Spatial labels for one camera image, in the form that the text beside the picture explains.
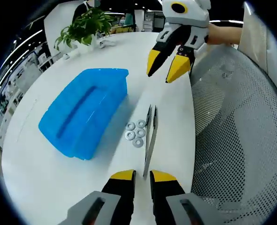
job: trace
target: blue plastic container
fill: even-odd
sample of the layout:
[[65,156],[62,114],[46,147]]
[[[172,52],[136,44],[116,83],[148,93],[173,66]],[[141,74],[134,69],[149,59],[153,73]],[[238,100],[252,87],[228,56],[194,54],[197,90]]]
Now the blue plastic container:
[[50,105],[38,127],[68,157],[91,159],[127,95],[127,69],[87,69]]

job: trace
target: metal washer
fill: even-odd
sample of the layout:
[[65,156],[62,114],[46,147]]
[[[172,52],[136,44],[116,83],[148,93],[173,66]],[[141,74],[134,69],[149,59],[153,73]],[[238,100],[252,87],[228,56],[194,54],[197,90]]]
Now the metal washer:
[[134,122],[127,123],[126,130],[134,130],[134,128],[135,128]]
[[133,139],[132,144],[134,147],[140,148],[144,145],[144,141],[140,137],[136,137]]
[[138,128],[144,128],[146,126],[146,122],[144,120],[138,120],[137,121],[137,127]]
[[135,131],[135,136],[136,137],[144,137],[146,135],[146,131],[143,128],[138,128]]
[[127,140],[131,141],[135,138],[135,133],[132,130],[129,130],[125,133],[125,137]]

